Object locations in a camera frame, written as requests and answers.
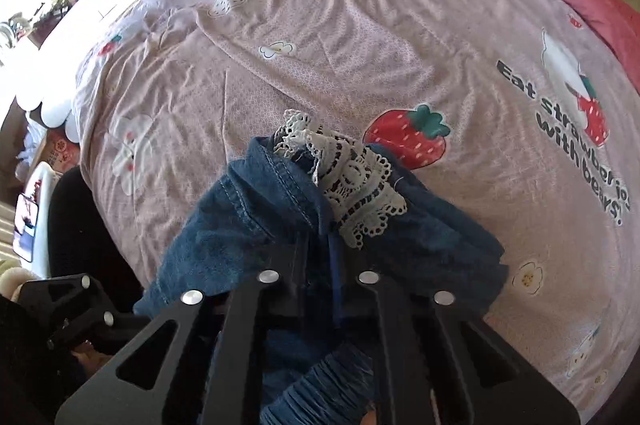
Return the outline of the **blue denim pants lace trim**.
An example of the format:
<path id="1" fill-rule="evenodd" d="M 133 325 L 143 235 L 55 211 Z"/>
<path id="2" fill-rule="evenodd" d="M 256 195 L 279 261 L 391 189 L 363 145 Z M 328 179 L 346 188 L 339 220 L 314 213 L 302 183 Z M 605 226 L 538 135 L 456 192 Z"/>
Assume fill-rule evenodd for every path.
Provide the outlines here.
<path id="1" fill-rule="evenodd" d="M 410 292 L 446 289 L 479 315 L 508 275 L 499 241 L 390 151 L 288 110 L 201 197 L 134 312 L 153 318 L 190 289 L 231 291 L 292 254 L 310 317 L 302 330 L 268 335 L 259 419 L 357 424 L 374 398 L 372 361 L 330 327 L 337 262 L 358 252 Z"/>

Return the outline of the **pink printed bed sheet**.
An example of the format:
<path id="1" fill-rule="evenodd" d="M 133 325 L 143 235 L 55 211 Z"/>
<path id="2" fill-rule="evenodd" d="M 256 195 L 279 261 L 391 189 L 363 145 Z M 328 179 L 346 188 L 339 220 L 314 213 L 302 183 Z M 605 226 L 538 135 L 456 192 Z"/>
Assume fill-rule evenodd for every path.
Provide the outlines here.
<path id="1" fill-rule="evenodd" d="M 142 284 L 296 110 L 391 146 L 500 241 L 488 322 L 583 419 L 638 351 L 638 86 L 564 0 L 137 0 L 77 87 L 81 171 Z"/>

